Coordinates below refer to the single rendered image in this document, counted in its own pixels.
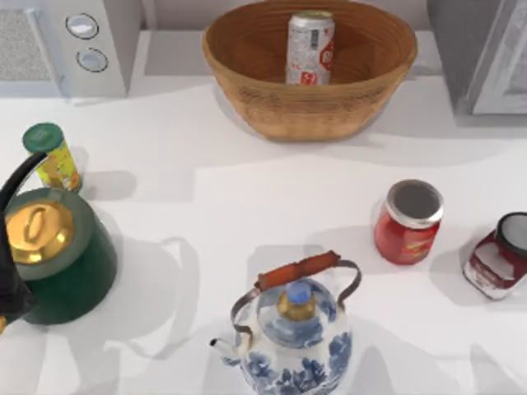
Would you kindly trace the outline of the woven wooden basket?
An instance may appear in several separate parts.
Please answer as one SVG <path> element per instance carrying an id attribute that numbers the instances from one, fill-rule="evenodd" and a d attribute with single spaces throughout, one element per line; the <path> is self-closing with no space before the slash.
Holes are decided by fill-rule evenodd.
<path id="1" fill-rule="evenodd" d="M 336 24 L 327 86 L 285 82 L 287 24 L 304 10 Z M 219 16 L 203 33 L 203 55 L 239 116 L 279 141 L 328 141 L 360 132 L 384 109 L 417 57 L 400 17 L 352 0 L 262 0 Z"/>

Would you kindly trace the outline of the red jar with silver lid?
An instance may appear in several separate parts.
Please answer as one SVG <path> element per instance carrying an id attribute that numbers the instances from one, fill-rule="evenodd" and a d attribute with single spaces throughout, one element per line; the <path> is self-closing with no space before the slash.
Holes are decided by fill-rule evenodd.
<path id="1" fill-rule="evenodd" d="M 431 250 L 444 215 L 443 197 L 420 179 L 403 179 L 386 194 L 374 227 L 380 255 L 399 266 L 421 262 Z"/>

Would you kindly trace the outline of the silver and red can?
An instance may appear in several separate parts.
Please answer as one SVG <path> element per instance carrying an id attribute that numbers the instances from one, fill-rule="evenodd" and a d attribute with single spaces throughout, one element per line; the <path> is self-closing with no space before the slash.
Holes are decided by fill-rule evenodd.
<path id="1" fill-rule="evenodd" d="M 327 86 L 333 65 L 335 23 L 331 12 L 303 10 L 288 22 L 286 83 Z"/>

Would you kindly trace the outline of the blue and white kettle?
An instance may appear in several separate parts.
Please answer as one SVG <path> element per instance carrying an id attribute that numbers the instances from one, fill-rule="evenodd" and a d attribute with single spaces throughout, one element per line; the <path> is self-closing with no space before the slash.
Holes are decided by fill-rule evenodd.
<path id="1" fill-rule="evenodd" d="M 261 273 L 231 308 L 233 342 L 209 345 L 257 395 L 330 395 L 351 359 L 344 301 L 361 279 L 332 250 Z"/>

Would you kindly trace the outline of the green kettle with gold lid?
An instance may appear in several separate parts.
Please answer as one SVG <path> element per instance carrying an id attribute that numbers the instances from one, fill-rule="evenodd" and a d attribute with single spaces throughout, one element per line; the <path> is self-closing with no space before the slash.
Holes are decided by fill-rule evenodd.
<path id="1" fill-rule="evenodd" d="M 80 318 L 106 297 L 118 256 L 100 218 L 77 193 L 19 191 L 46 157 L 31 154 L 0 188 L 0 227 L 6 228 L 19 276 L 35 297 L 35 307 L 20 319 L 49 326 Z"/>

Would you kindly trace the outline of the pale microwave oven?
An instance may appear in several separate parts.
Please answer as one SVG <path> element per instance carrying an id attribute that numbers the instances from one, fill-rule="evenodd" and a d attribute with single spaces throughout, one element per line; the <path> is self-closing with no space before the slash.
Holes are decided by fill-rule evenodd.
<path id="1" fill-rule="evenodd" d="M 86 13 L 100 27 L 77 39 L 67 16 Z M 143 22 L 141 0 L 0 0 L 0 98 L 123 98 L 131 84 Z M 77 51 L 99 49 L 109 66 L 91 73 Z"/>

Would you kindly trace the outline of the yellow can with green lid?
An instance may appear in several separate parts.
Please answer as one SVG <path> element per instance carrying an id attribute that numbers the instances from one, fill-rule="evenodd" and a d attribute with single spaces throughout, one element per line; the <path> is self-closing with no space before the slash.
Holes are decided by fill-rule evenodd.
<path id="1" fill-rule="evenodd" d="M 55 123 L 37 123 L 28 128 L 22 143 L 29 153 L 45 152 L 47 158 L 36 169 L 42 184 L 78 192 L 82 187 L 82 177 L 65 140 L 63 130 Z"/>

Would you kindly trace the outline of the small round microwave knob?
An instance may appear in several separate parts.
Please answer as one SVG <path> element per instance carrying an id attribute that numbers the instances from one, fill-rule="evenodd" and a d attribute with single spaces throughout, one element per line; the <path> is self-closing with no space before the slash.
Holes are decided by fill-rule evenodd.
<path id="1" fill-rule="evenodd" d="M 91 73 L 103 72 L 109 66 L 107 56 L 99 49 L 92 47 L 77 51 L 76 60 L 79 67 Z"/>

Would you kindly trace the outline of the grey cabinet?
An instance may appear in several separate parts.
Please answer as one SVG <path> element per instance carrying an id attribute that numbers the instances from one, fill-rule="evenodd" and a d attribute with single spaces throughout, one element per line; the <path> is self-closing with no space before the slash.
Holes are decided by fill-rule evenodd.
<path id="1" fill-rule="evenodd" d="M 457 113 L 527 115 L 527 0 L 427 0 Z"/>

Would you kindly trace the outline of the dark red jar, black lid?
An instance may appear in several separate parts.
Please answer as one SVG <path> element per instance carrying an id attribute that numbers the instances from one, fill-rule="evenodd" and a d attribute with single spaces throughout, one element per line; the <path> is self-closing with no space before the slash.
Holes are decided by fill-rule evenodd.
<path id="1" fill-rule="evenodd" d="M 463 274 L 490 300 L 505 299 L 526 280 L 527 212 L 504 215 L 475 246 Z"/>

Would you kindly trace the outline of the large round microwave knob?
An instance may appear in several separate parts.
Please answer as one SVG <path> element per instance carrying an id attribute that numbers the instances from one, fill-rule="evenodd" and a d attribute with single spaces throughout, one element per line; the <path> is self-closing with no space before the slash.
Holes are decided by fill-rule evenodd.
<path id="1" fill-rule="evenodd" d="M 73 37 L 80 40 L 91 40 L 95 38 L 100 31 L 97 20 L 86 13 L 67 16 L 65 26 Z"/>

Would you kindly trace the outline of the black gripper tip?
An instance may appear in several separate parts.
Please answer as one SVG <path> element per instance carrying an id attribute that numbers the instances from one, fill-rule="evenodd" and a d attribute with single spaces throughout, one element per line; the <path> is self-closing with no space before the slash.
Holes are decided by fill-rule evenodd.
<path id="1" fill-rule="evenodd" d="M 35 297 L 13 261 L 6 228 L 0 227 L 0 333 L 34 307 Z"/>

